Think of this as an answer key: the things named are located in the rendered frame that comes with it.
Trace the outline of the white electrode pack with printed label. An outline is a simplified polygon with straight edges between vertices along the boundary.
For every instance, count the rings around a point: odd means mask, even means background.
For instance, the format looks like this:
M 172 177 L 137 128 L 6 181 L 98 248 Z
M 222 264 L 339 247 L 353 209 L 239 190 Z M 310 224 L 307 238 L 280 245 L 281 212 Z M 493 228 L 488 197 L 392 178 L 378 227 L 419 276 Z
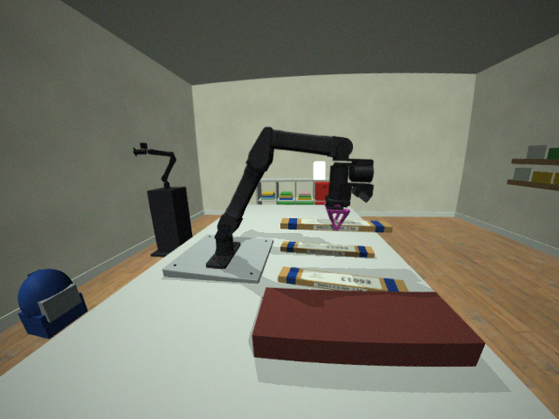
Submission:
M 321 254 L 357 258 L 374 258 L 375 252 L 369 246 L 341 245 L 341 244 L 315 244 L 283 241 L 280 251 Z
M 392 233 L 392 226 L 385 221 L 344 220 L 339 230 L 334 230 L 329 219 L 282 218 L 281 229 L 286 230 L 331 230 Z

